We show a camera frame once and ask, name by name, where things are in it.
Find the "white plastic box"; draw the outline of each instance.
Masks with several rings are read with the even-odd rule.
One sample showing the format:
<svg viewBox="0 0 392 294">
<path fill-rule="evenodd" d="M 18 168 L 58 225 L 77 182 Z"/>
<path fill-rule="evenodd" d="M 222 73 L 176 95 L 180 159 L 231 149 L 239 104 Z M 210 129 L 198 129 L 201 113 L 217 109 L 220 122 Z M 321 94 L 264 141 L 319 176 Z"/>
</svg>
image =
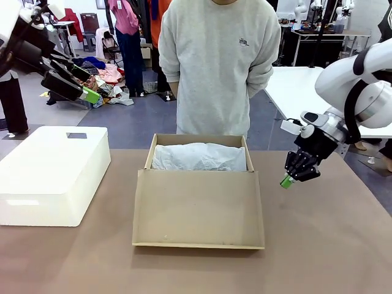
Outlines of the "white plastic box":
<svg viewBox="0 0 392 294">
<path fill-rule="evenodd" d="M 104 127 L 40 127 L 0 161 L 0 225 L 77 227 L 110 161 Z"/>
</svg>

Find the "open cardboard box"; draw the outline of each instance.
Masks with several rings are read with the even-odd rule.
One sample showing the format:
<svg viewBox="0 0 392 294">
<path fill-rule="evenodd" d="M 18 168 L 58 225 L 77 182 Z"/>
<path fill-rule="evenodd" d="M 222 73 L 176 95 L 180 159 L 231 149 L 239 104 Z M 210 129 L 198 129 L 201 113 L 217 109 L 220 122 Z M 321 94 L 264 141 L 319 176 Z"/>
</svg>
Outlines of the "open cardboard box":
<svg viewBox="0 0 392 294">
<path fill-rule="evenodd" d="M 245 147 L 246 172 L 151 168 L 156 145 Z M 155 135 L 138 172 L 134 246 L 264 249 L 258 173 L 244 137 Z"/>
</svg>

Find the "white tissue paper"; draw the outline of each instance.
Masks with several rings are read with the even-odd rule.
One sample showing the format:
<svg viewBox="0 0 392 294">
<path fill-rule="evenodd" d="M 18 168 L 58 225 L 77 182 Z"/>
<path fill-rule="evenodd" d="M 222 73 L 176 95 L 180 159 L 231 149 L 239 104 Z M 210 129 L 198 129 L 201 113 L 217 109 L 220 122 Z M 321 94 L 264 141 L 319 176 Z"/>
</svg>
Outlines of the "white tissue paper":
<svg viewBox="0 0 392 294">
<path fill-rule="evenodd" d="M 245 148 L 212 143 L 155 147 L 153 168 L 157 170 L 225 170 L 246 172 Z"/>
</svg>

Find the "pile of clothes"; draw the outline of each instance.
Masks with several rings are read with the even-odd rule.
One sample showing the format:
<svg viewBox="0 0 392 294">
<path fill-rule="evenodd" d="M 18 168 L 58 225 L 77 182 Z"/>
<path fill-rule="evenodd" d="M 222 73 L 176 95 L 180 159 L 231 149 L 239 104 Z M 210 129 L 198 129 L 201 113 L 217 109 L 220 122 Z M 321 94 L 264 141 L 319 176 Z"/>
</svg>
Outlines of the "pile of clothes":
<svg viewBox="0 0 392 294">
<path fill-rule="evenodd" d="M 124 79 L 122 69 L 114 64 L 104 63 L 95 57 L 73 58 L 72 61 L 91 75 L 99 75 L 106 83 L 116 85 Z"/>
<path fill-rule="evenodd" d="M 73 63 L 90 73 L 83 86 L 100 94 L 100 99 L 92 106 L 97 108 L 105 103 L 132 105 L 129 92 L 122 85 L 124 70 L 114 64 L 107 64 L 95 57 L 74 58 Z"/>
</svg>

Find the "white table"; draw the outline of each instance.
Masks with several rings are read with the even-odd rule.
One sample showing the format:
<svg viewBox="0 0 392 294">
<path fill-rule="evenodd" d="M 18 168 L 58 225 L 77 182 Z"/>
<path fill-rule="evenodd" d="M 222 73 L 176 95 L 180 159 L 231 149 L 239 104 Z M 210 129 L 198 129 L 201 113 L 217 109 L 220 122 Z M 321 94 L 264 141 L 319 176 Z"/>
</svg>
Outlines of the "white table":
<svg viewBox="0 0 392 294">
<path fill-rule="evenodd" d="M 75 23 L 74 21 L 59 21 L 59 22 L 53 24 L 53 26 L 56 29 L 59 29 L 59 28 L 66 28 L 67 29 L 68 37 L 66 38 L 66 45 L 69 45 L 69 48 L 71 49 L 71 53 L 72 53 L 73 57 L 76 58 L 76 53 L 75 53 L 74 47 L 72 46 L 72 42 L 71 42 L 71 34 L 69 32 L 69 26 L 74 23 Z"/>
<path fill-rule="evenodd" d="M 265 89 L 284 119 L 301 119 L 303 111 L 323 114 L 330 108 L 315 91 L 315 82 L 323 68 L 274 67 L 274 74 Z M 381 129 L 360 127 L 362 138 L 392 138 L 392 124 Z"/>
<path fill-rule="evenodd" d="M 295 56 L 294 56 L 294 61 L 293 61 L 293 66 L 296 65 L 296 60 L 298 57 L 298 51 L 300 50 L 300 45 L 301 43 L 305 42 L 316 42 L 315 40 L 309 40 L 310 37 L 317 37 L 319 34 L 304 34 L 303 32 L 300 31 L 293 31 L 294 34 L 298 35 L 298 43 L 296 45 L 296 50 L 295 50 Z M 369 34 L 364 34 L 362 32 L 357 32 L 357 31 L 351 31 L 345 29 L 342 34 L 324 34 L 323 35 L 323 40 L 322 42 L 343 42 L 344 40 L 336 40 L 334 37 L 354 37 L 353 45 L 350 50 L 350 56 L 353 55 L 353 50 L 354 50 L 354 44 L 356 43 L 356 40 L 358 37 L 365 37 L 366 39 L 366 44 L 365 48 L 368 45 L 370 35 Z"/>
</svg>

